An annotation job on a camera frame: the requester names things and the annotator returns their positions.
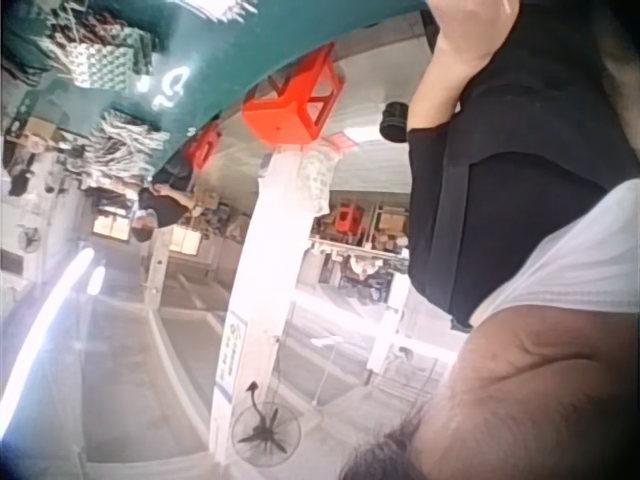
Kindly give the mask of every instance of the white shirt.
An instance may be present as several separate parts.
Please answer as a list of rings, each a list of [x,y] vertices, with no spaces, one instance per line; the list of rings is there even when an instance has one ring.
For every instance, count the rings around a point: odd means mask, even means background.
[[[640,312],[640,179],[611,191],[584,217],[547,237],[471,317],[480,325],[516,305]]]

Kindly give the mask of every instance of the hand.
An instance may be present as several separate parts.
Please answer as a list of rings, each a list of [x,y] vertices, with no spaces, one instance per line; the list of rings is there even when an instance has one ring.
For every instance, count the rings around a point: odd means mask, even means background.
[[[440,26],[436,53],[480,71],[504,44],[520,0],[427,0]]]
[[[151,189],[153,190],[153,193],[160,196],[171,195],[171,192],[173,191],[173,189],[169,185],[163,184],[154,185],[153,187],[151,187]]]

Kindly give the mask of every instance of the signboard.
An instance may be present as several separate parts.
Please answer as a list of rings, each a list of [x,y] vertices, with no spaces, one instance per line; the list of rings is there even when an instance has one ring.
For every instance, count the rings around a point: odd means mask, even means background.
[[[242,345],[247,332],[247,323],[233,312],[227,313],[222,332],[222,344],[218,357],[216,388],[231,403],[233,387],[236,383]]]

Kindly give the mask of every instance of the white pillar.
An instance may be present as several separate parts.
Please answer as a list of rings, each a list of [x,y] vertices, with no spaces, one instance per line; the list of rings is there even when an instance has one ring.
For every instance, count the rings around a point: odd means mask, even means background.
[[[228,458],[233,414],[250,405],[247,387],[258,383],[258,401],[267,393],[300,264],[309,247],[317,205],[309,201],[309,177],[300,174],[301,167],[331,165],[327,175],[332,176],[337,158],[335,151],[324,146],[283,147],[272,156],[260,180],[225,320],[213,392],[209,449],[222,464]]]
[[[402,313],[409,294],[409,286],[408,275],[399,273],[393,275],[391,288],[389,289],[387,308],[382,316],[375,343],[373,344],[367,362],[367,370],[373,373],[382,373],[384,361],[387,358],[389,349],[398,331],[398,325],[402,319]]]
[[[172,238],[173,227],[156,230],[153,236],[153,252],[151,253],[147,288],[145,289],[147,307],[151,309],[160,308],[162,287],[164,286],[164,278],[167,274],[169,247],[171,246]]]

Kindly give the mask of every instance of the red stool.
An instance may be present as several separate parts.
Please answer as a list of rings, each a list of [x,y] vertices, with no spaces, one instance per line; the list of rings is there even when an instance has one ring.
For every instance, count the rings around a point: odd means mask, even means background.
[[[257,86],[247,94],[242,117],[253,133],[268,145],[308,145],[320,137],[333,105],[344,86],[344,79],[333,68],[333,44],[325,45],[302,58],[293,73],[279,86],[272,77],[267,83],[275,98],[255,98]],[[314,95],[321,82],[331,91]],[[312,118],[308,106],[320,104],[319,113]]]
[[[211,153],[218,145],[220,137],[218,121],[214,120],[200,130],[191,141],[187,142],[184,147],[184,154],[196,172],[202,171],[211,157]]]
[[[357,235],[360,231],[360,224],[364,211],[360,207],[354,205],[341,205],[336,215],[333,228],[336,232],[344,235]]]

